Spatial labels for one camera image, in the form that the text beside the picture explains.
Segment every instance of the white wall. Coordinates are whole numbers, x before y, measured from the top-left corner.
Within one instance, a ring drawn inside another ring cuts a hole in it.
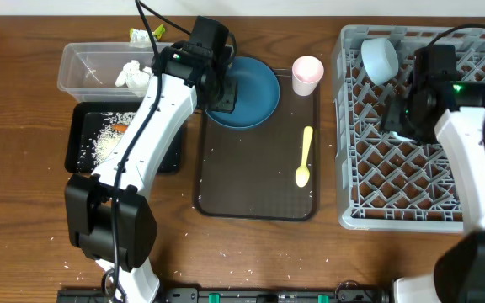
[[[485,16],[485,0],[142,0],[165,15]],[[0,0],[0,15],[134,15],[133,0]]]

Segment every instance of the black tray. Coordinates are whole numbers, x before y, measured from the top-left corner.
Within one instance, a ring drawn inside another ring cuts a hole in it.
[[[74,108],[71,131],[68,136],[65,169],[69,173],[91,173],[93,163],[92,147],[83,148],[85,157],[80,158],[80,146],[92,146],[89,139],[103,129],[106,121],[101,113],[135,113],[141,102],[82,102]],[[176,173],[180,168],[184,127],[178,131],[168,148],[157,173]]]
[[[275,70],[280,83],[276,111],[249,130],[228,129],[202,119],[194,204],[204,215],[304,221],[317,211],[319,197],[319,88],[301,97],[293,92],[291,70]],[[302,133],[312,126],[310,180],[295,183],[301,165]]]

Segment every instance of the white cup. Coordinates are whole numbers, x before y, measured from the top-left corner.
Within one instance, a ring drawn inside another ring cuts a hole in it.
[[[365,40],[360,48],[366,74],[375,85],[382,85],[397,74],[396,50],[387,38]]]
[[[291,70],[293,90],[299,96],[308,96],[323,77],[325,67],[316,57],[302,56],[293,63]]]

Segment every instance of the blue plate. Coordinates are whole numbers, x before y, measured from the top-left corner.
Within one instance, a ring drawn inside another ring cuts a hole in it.
[[[231,114],[207,111],[215,122],[233,129],[248,129],[267,120],[280,101],[280,85],[263,62],[236,57],[228,76],[238,81],[237,102]]]

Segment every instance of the yellow spoon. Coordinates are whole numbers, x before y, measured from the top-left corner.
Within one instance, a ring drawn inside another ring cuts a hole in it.
[[[306,167],[308,161],[308,152],[310,151],[310,144],[312,143],[313,128],[307,126],[304,128],[304,135],[302,136],[302,161],[299,168],[295,172],[295,182],[300,188],[305,187],[310,179],[310,171]]]

